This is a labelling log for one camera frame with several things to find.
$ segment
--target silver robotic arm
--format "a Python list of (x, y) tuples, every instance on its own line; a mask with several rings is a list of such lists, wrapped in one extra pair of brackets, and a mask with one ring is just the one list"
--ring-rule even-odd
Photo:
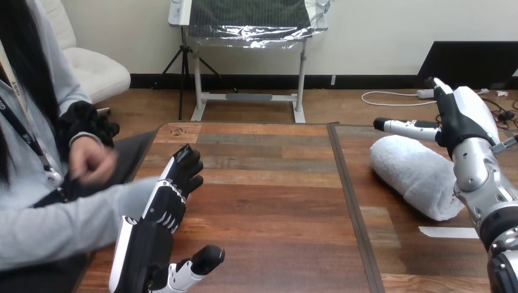
[(442, 127), (427, 121), (377, 118), (374, 127), (448, 150), (457, 179), (454, 194), (464, 203), (489, 257), (491, 291), (518, 292), (518, 190), (500, 170), (496, 154), (515, 145), (518, 136), (500, 142), (493, 116), (470, 88), (453, 91), (441, 80), (435, 88)]
[(169, 265), (171, 234), (183, 220), (187, 197), (203, 184), (197, 176), (202, 168), (200, 153), (184, 146), (164, 169), (140, 220), (122, 217), (110, 292), (186, 292), (223, 262), (225, 252), (208, 245), (193, 257)]

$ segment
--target wooden table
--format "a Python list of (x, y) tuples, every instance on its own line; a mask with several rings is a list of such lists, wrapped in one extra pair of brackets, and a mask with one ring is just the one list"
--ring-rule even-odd
[[(172, 261), (206, 244), (227, 254), (190, 292), (489, 292), (479, 240), (418, 229), (470, 227), (467, 213), (432, 222), (373, 174), (369, 148), (383, 135), (336, 124), (171, 123), (137, 177), (160, 174), (185, 143), (202, 154), (205, 183), (189, 197)], [(516, 152), (502, 156), (515, 181)], [(98, 253), (80, 292), (107, 292), (112, 258), (113, 247)]]

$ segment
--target wood grain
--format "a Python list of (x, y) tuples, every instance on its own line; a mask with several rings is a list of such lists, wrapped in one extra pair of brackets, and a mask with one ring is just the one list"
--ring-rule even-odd
[[(473, 292), (489, 292), (487, 253), (478, 239), (430, 238), (418, 229), (471, 227), (467, 212), (442, 223), (423, 216), (370, 168), (370, 146), (384, 134), (350, 126), (337, 130), (387, 292), (472, 292), (468, 280), (479, 284)], [(447, 156), (436, 144), (425, 145)]]
[[(417, 119), (434, 121), (437, 106), (434, 104), (420, 107), (378, 107), (365, 104), (360, 97), (371, 90), (304, 90), (304, 114), (308, 123), (330, 123), (339, 121), (343, 124), (372, 125), (377, 117), (397, 119)], [(240, 91), (255, 93), (273, 93), (290, 95), (295, 90)], [(415, 93), (415, 90), (389, 90), (389, 92)], [(506, 110), (512, 109), (513, 101), (518, 99), (518, 91), (512, 90), (508, 97), (497, 97), (496, 91), (484, 95), (499, 103)], [(373, 94), (367, 97), (370, 101), (401, 104), (414, 103), (417, 98), (405, 98), (392, 95)], [(120, 124), (118, 138), (133, 136), (161, 127), (177, 120), (178, 90), (132, 89), (113, 98), (109, 98), (96, 106), (111, 107), (111, 121)], [(193, 91), (186, 91), (184, 97), (183, 119), (189, 120), (195, 108)], [(488, 104), (491, 110), (496, 107)], [(227, 122), (263, 122), (293, 123), (293, 108), (289, 103), (255, 103), (210, 101), (206, 105), (203, 121)]]
[[(171, 139), (177, 128), (196, 140)], [(167, 125), (139, 170), (141, 177), (160, 174), (186, 142), (201, 150), (205, 183), (188, 198), (172, 261), (207, 244), (226, 257), (189, 292), (369, 292), (326, 126), (257, 129)], [(80, 292), (106, 290), (112, 258), (113, 248), (98, 253)]]
[(334, 160), (333, 149), (331, 147), (311, 148), (304, 146), (283, 146), (282, 157), (294, 159), (319, 159)]

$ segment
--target white leather chair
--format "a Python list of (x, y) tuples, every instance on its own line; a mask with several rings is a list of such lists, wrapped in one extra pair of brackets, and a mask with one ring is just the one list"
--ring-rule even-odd
[(129, 89), (130, 73), (124, 66), (108, 56), (76, 47), (76, 36), (61, 0), (39, 1), (47, 13), (59, 47), (94, 104)]

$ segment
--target black monitor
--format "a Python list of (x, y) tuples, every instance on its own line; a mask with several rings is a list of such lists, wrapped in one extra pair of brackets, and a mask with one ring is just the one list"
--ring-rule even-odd
[(518, 42), (434, 42), (418, 74), (440, 78), (452, 88), (505, 89), (518, 70)]

